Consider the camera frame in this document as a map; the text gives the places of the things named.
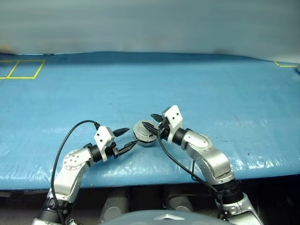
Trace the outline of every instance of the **gray wall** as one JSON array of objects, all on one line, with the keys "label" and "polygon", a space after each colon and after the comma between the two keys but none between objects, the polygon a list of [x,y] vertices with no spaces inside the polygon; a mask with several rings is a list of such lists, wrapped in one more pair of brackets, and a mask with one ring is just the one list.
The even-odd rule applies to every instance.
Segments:
[{"label": "gray wall", "polygon": [[229,53],[300,62],[300,0],[2,0],[0,52]]}]

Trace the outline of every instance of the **yellow tape line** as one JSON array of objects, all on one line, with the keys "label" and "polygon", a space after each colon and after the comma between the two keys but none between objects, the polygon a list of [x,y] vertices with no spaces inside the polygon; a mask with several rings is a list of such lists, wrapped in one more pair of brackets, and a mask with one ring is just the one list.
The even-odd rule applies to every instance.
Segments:
[{"label": "yellow tape line", "polygon": [[279,67],[289,67],[289,68],[296,68],[297,67],[297,65],[281,65],[281,64],[279,64],[277,61],[275,61],[274,60],[274,62],[275,62],[275,64],[277,65],[277,66],[279,66]]},{"label": "yellow tape line", "polygon": [[[16,62],[14,67],[11,69],[9,74],[6,77],[0,77],[0,79],[35,79],[42,69],[43,65],[45,64],[46,60],[0,60],[0,62]],[[20,62],[42,62],[37,71],[35,72],[34,76],[11,76],[14,72],[15,68],[18,66]]]}]

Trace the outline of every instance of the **round object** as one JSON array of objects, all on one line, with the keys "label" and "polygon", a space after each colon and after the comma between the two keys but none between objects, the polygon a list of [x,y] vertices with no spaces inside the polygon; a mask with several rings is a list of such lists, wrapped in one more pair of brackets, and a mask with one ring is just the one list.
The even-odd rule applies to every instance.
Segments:
[{"label": "round object", "polygon": [[152,124],[156,129],[157,126],[151,120],[140,120],[133,127],[133,135],[137,140],[137,143],[142,146],[150,146],[156,141],[157,137],[153,135],[149,130],[147,130],[142,122],[148,122]]}]

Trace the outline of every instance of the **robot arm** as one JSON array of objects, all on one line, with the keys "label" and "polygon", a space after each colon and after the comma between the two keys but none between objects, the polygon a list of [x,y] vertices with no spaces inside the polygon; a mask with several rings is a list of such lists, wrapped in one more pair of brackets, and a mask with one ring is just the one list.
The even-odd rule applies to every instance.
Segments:
[{"label": "robot arm", "polygon": [[[161,116],[151,116],[160,122],[161,138],[179,145],[199,165],[206,181],[221,194],[222,214],[226,220],[238,225],[263,225],[248,196],[234,179],[226,155],[215,148],[207,136],[182,128],[183,117],[178,106],[167,108]],[[158,134],[150,123],[143,122],[143,125],[152,134]]]},{"label": "robot arm", "polygon": [[116,148],[116,143],[113,142],[115,137],[128,130],[128,128],[123,128],[112,132],[109,127],[100,126],[94,136],[96,145],[87,144],[80,150],[69,152],[64,157],[61,171],[54,180],[54,190],[59,209],[54,203],[50,189],[39,217],[34,219],[32,224],[61,224],[57,210],[60,210],[63,218],[67,219],[77,198],[83,175],[88,168],[100,160],[106,161],[110,156],[117,158],[134,147],[137,141],[129,142],[120,150]]}]

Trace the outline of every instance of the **blue table surface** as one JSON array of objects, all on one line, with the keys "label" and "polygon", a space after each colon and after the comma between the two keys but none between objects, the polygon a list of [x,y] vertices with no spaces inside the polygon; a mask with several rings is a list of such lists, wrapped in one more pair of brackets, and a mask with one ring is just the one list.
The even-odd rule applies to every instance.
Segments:
[{"label": "blue table surface", "polygon": [[[58,147],[79,121],[132,128],[170,105],[179,106],[185,128],[208,135],[228,156],[237,179],[300,173],[300,74],[294,68],[174,53],[0,54],[0,60],[46,60],[35,79],[0,79],[0,189],[49,188]],[[21,61],[10,77],[31,76],[39,63]],[[0,77],[13,65],[0,62]],[[58,171],[67,152],[94,143],[94,133],[86,124],[71,135]],[[131,140],[128,132],[116,143]],[[166,147],[191,169],[186,153]],[[198,167],[195,172],[203,177]],[[97,163],[82,186],[185,182],[190,176],[156,143]]]}]

